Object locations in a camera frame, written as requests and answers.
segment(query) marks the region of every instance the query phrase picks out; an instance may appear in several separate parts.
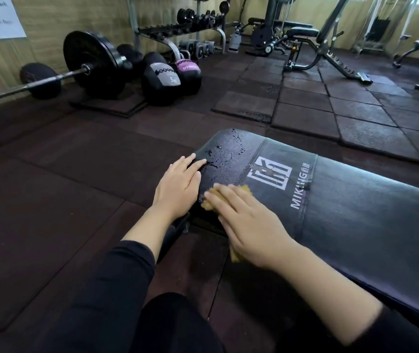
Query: person's left hand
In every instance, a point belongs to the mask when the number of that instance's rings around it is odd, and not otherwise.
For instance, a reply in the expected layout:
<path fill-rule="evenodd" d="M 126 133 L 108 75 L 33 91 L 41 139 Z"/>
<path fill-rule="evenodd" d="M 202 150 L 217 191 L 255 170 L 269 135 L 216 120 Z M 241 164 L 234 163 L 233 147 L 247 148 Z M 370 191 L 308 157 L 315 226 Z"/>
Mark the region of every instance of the person's left hand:
<path fill-rule="evenodd" d="M 155 189 L 153 207 L 169 215 L 172 221 L 185 215 L 198 198 L 201 173 L 198 171 L 206 159 L 196 161 L 192 153 L 172 163 Z"/>

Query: black shirt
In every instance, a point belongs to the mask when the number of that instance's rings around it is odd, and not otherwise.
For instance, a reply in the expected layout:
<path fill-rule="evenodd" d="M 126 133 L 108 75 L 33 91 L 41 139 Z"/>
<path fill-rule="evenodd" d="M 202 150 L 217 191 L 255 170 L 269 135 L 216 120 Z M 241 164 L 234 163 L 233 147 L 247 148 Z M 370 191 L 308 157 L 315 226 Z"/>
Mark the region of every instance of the black shirt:
<path fill-rule="evenodd" d="M 148 247 L 121 241 L 62 316 L 42 351 L 128 352 L 154 268 L 154 256 Z M 419 328 L 384 307 L 348 350 L 419 352 Z"/>

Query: brown floor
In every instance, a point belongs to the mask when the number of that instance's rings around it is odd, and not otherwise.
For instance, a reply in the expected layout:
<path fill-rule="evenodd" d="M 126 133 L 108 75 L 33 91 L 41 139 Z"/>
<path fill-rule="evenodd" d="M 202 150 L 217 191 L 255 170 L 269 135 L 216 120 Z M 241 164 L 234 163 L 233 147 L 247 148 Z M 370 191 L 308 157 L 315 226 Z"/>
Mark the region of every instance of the brown floor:
<path fill-rule="evenodd" d="M 38 345 L 151 204 L 168 164 L 219 130 L 251 131 L 419 187 L 419 61 L 395 70 L 385 58 L 339 55 L 375 83 L 365 88 L 325 63 L 283 78 L 282 57 L 241 52 L 202 60 L 199 94 L 129 120 L 74 110 L 74 85 L 55 100 L 1 105 L 0 352 Z M 271 125 L 211 111 L 218 106 L 265 114 Z M 229 353 L 278 350 L 306 308 L 275 275 L 227 254 L 226 238 L 192 226 L 157 267 L 148 298 L 187 295 Z"/>

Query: hand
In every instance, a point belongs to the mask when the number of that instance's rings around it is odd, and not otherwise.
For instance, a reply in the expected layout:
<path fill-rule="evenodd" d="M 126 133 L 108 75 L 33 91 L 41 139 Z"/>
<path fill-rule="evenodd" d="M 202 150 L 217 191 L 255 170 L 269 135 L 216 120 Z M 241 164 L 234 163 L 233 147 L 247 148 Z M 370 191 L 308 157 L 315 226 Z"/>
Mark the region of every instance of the hand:
<path fill-rule="evenodd" d="M 232 184 L 214 187 L 229 204 L 209 192 L 205 198 L 218 212 L 233 248 L 254 265 L 277 271 L 299 244 L 288 235 L 276 214 L 252 195 Z"/>
<path fill-rule="evenodd" d="M 172 222 L 185 215 L 198 198 L 201 182 L 198 170 L 206 160 L 196 161 L 188 167 L 195 157 L 192 153 L 172 163 L 155 189 L 153 207 L 164 211 Z"/>

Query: sponge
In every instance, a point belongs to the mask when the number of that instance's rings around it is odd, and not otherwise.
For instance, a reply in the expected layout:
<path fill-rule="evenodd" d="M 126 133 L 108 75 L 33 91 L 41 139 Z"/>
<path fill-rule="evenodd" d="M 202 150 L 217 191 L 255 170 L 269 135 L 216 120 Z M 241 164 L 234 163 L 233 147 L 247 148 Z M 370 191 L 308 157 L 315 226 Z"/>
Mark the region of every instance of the sponge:
<path fill-rule="evenodd" d="M 246 191 L 248 194 L 253 195 L 252 192 L 250 191 L 249 187 L 247 184 L 244 184 L 243 186 L 237 186 L 241 189 L 243 189 L 244 191 Z M 223 197 L 223 195 L 221 193 L 219 193 L 219 191 L 216 188 L 210 188 L 208 190 L 208 192 L 218 196 L 222 201 L 225 201 L 226 203 L 228 203 L 228 201 L 226 200 L 226 198 Z M 205 210 L 212 210 L 216 212 L 216 209 L 211 205 L 211 203 L 207 200 L 204 200 L 203 203 L 201 204 L 201 207 Z M 241 261 L 244 261 L 244 257 L 239 254 L 237 251 L 234 250 L 232 245 L 229 245 L 229 254 L 231 256 L 231 261 L 233 263 L 240 263 Z"/>

